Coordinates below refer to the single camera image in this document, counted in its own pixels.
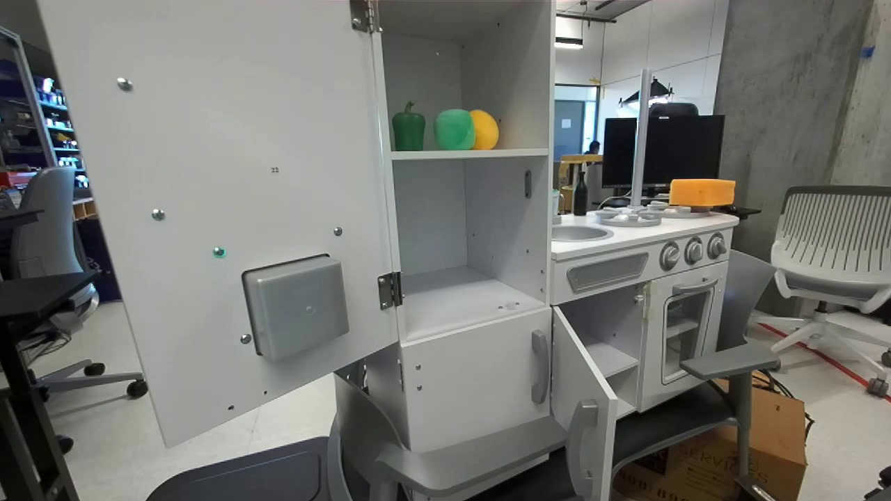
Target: computer monitor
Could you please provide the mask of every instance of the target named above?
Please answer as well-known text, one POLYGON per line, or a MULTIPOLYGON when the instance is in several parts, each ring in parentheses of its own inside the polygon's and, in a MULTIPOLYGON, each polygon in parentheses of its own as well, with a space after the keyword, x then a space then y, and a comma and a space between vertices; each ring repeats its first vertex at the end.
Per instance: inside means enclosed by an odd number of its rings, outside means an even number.
MULTIPOLYGON (((632 185, 636 119, 607 119, 604 185, 632 185)), ((718 178, 724 118, 647 118, 642 185, 670 178, 718 178)))

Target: stove knob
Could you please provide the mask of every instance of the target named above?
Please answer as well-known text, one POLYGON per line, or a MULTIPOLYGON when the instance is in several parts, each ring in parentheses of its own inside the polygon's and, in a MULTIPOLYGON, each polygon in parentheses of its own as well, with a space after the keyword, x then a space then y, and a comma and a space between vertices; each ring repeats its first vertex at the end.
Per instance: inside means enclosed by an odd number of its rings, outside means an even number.
POLYGON ((685 249, 685 261, 693 268, 695 261, 700 261, 700 239, 693 236, 685 249))
POLYGON ((675 243, 666 243, 666 249, 661 249, 661 254, 660 254, 660 268, 661 268, 661 271, 670 271, 670 268, 675 268, 675 261, 678 261, 678 249, 675 249, 675 243))
POLYGON ((724 254, 727 254, 724 233, 713 233, 713 236, 707 239, 707 255, 710 255, 710 260, 721 260, 724 254))

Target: white wall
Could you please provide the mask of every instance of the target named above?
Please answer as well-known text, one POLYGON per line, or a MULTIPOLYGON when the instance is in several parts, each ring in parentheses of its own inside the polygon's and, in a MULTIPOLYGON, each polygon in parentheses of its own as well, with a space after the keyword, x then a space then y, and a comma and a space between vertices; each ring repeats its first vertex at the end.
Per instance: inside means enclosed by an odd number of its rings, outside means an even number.
POLYGON ((636 118, 636 104, 618 107, 639 90, 647 66, 674 86, 674 104, 716 109, 728 0, 647 0, 604 26, 602 118, 636 118))

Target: cabinet hinge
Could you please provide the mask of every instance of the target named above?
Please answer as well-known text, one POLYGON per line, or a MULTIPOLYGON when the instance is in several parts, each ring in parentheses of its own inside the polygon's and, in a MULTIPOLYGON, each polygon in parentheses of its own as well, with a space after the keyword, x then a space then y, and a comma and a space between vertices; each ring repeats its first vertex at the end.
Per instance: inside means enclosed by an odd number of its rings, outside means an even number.
POLYGON ((379 275, 379 301, 380 301, 380 310, 400 306, 400 272, 379 275))
POLYGON ((350 0, 352 30, 379 33, 379 0, 350 0))

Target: open cabinet door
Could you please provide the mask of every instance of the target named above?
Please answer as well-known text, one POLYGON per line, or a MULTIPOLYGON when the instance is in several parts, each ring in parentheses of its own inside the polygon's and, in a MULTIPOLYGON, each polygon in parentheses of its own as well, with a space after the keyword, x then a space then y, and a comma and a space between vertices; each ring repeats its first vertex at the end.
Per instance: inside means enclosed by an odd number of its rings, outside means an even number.
POLYGON ((380 54, 348 0, 38 8, 167 442, 398 342, 380 54))
POLYGON ((610 498, 618 399, 554 306, 554 420, 568 429, 565 460, 575 496, 610 498))

